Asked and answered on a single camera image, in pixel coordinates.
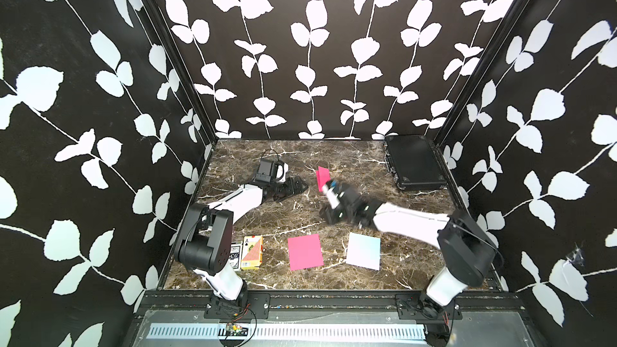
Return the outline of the pink square paper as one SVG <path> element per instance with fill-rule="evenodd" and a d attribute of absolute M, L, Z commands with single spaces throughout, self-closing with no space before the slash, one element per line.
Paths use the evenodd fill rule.
<path fill-rule="evenodd" d="M 324 265 L 319 234 L 289 238 L 288 248 L 291 271 Z"/>
<path fill-rule="evenodd" d="M 329 169 L 319 166 L 316 171 L 317 187 L 319 192 L 323 191 L 323 187 L 331 180 Z"/>

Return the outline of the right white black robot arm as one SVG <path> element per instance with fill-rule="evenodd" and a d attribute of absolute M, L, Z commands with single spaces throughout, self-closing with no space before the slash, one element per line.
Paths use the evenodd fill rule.
<path fill-rule="evenodd" d="M 445 266 L 432 277 L 419 302 L 437 310 L 452 303 L 464 289 L 482 286 L 497 248 L 464 210 L 450 215 L 411 210 L 362 195 L 345 182 L 327 181 L 321 187 L 328 203 L 320 215 L 329 225 L 346 222 L 418 240 L 441 251 Z"/>

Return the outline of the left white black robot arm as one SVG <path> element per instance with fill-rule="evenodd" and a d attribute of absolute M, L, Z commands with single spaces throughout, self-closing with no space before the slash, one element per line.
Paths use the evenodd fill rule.
<path fill-rule="evenodd" d="M 247 283 L 228 263 L 234 224 L 268 199 L 279 202 L 308 189 L 301 177 L 288 172 L 289 166 L 280 159 L 262 159 L 252 178 L 236 191 L 188 208 L 174 244 L 174 259 L 202 276 L 221 300 L 239 307 L 247 304 Z"/>

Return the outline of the black carrying case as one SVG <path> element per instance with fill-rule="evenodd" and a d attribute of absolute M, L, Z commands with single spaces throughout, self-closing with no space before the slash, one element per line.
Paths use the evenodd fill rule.
<path fill-rule="evenodd" d="M 387 136 L 384 149 L 387 169 L 401 191 L 434 191 L 447 185 L 435 145 L 425 136 Z"/>

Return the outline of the yellow red card box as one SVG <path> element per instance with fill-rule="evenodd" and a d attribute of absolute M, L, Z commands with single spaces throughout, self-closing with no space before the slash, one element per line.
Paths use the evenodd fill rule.
<path fill-rule="evenodd" d="M 240 269 L 242 271 L 259 269 L 263 263 L 263 236 L 245 236 L 242 246 Z"/>

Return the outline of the black white card deck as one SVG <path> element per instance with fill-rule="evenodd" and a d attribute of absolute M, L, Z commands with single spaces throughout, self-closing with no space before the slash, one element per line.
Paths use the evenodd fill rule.
<path fill-rule="evenodd" d="M 234 271 L 241 270 L 241 260 L 243 254 L 244 245 L 242 242 L 236 242 L 231 244 L 230 254 L 228 256 L 228 264 L 232 267 Z"/>

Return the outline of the white perforated strip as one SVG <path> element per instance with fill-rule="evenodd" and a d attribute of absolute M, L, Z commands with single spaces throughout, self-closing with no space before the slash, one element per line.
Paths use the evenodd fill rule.
<path fill-rule="evenodd" d="M 148 340 L 204 341 L 302 341 L 302 342 L 425 342 L 422 325 L 367 324 L 261 324 L 246 325 L 247 337 L 223 338 L 224 324 L 154 323 L 146 334 Z"/>

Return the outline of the small circuit board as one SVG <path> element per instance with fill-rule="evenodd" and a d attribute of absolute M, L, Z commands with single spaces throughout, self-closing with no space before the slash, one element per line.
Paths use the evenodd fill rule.
<path fill-rule="evenodd" d="M 243 324 L 227 323 L 223 328 L 223 338 L 230 337 L 247 337 L 250 334 L 250 328 Z"/>

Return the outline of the black front mounting rail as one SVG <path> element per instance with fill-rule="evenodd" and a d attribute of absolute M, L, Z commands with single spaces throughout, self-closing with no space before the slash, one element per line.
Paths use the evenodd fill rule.
<path fill-rule="evenodd" d="M 469 312 L 521 312 L 525 309 L 517 295 L 507 292 L 467 291 L 442 310 L 420 304 L 419 291 L 276 291 L 254 290 L 246 295 L 247 303 L 238 305 L 216 297 L 209 291 L 150 291 L 143 297 L 138 316 L 149 310 L 196 311 L 200 318 L 227 318 L 246 308 L 257 318 L 272 320 L 275 312 L 305 313 L 355 312 L 393 313 L 398 320 L 440 323 L 461 320 Z"/>

